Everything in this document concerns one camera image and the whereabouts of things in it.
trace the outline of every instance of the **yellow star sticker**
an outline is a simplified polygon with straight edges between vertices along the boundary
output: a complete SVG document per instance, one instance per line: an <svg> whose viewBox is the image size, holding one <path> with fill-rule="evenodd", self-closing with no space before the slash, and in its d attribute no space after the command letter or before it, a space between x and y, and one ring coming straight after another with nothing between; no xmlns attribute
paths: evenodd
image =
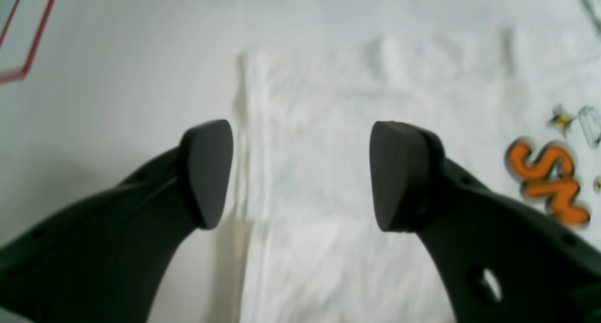
<svg viewBox="0 0 601 323"><path fill-rule="evenodd" d="M601 191L601 176L597 176L593 182L593 190L598 194Z"/></svg>
<svg viewBox="0 0 601 323"><path fill-rule="evenodd" d="M574 117L567 114L562 106L558 105L553 109L553 118L549 120L547 125L549 127L557 128L557 130L562 133L563 137L565 137L566 131L573 121Z"/></svg>

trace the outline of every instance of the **red outline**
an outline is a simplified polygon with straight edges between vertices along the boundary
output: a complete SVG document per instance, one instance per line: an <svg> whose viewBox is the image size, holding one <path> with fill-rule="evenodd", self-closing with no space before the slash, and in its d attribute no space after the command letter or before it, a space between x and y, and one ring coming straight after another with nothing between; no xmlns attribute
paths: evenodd
<svg viewBox="0 0 601 323"><path fill-rule="evenodd" d="M21 0L15 1L15 6L13 6L13 10L10 11L10 15L8 16L8 21L6 21L6 25L4 26L4 30L0 35L0 47L2 47L2 43L4 42L4 37L8 32L8 28L10 26L10 22L13 20L13 16L15 15L15 11L17 11L17 6L19 6L19 2ZM0 84L7 83L8 81L22 80L26 75L30 72L31 65L34 62L34 58L36 57L37 47L39 46L39 41L41 40L41 35L44 32L44 28L46 27L46 23L48 21L48 17L50 16L50 11L52 11L52 6L54 6L54 0L48 0L48 4L46 5L46 10L44 15L41 18L41 22L39 22L39 27L36 32L36 37L34 38L34 42L31 45L30 54L27 56L27 60L22 68L15 68L5 71L0 71Z"/></svg>

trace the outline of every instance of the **folded white fabric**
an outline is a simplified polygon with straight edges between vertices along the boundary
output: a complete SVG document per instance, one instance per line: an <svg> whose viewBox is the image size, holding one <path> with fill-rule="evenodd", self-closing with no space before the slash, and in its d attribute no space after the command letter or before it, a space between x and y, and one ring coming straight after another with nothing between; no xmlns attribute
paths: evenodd
<svg viewBox="0 0 601 323"><path fill-rule="evenodd" d="M419 240L375 225L368 154L378 120L437 133L449 158L516 199L520 176L506 165L511 146L528 137L527 162L535 164L541 148L560 141L577 162L578 200L591 214L578 232L601 247L593 203L601 161L575 121L584 107L601 108L593 77L601 73L598 48L592 30L583 30L385 37L348 49L251 52L243 217L256 225L241 323L453 320ZM543 198L524 200L555 211Z"/></svg>

